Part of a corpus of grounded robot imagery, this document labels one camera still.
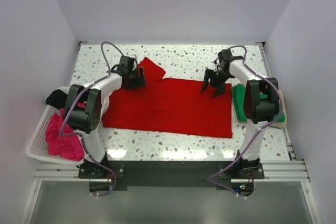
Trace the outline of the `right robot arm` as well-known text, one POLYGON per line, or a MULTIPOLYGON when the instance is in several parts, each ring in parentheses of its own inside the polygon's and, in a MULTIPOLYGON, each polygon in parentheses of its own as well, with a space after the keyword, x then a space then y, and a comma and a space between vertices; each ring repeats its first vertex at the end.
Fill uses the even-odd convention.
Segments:
POLYGON ((260 158, 266 128, 283 114, 283 99, 276 78, 257 73, 242 59, 221 63, 216 70, 206 69, 201 91, 204 92, 208 86, 212 86, 213 97, 224 94, 226 81, 230 78, 236 78, 245 87, 243 109, 247 118, 247 129, 236 157, 237 160, 243 160, 234 165, 234 173, 239 178, 246 178, 253 171, 248 161, 260 158))

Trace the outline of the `red t-shirt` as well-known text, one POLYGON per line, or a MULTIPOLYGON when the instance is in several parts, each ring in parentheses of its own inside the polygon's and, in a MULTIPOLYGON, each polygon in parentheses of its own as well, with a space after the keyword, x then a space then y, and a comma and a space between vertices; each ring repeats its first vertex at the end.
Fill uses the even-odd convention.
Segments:
POLYGON ((165 78, 165 70, 149 58, 139 65, 146 87, 114 91, 103 127, 232 138, 229 83, 224 94, 214 97, 212 87, 201 92, 201 81, 165 78))

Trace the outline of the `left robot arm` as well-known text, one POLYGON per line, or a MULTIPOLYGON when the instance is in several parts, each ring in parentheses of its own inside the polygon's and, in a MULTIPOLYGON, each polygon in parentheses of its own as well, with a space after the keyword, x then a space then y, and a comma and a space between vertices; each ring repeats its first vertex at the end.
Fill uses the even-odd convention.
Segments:
POLYGON ((98 133, 101 118, 109 106, 109 96, 121 88, 136 89, 145 86, 143 67, 122 67, 92 83, 73 84, 69 87, 64 123, 78 137, 85 159, 92 162, 90 171, 97 178, 105 177, 109 171, 109 165, 102 161, 106 152, 98 133))

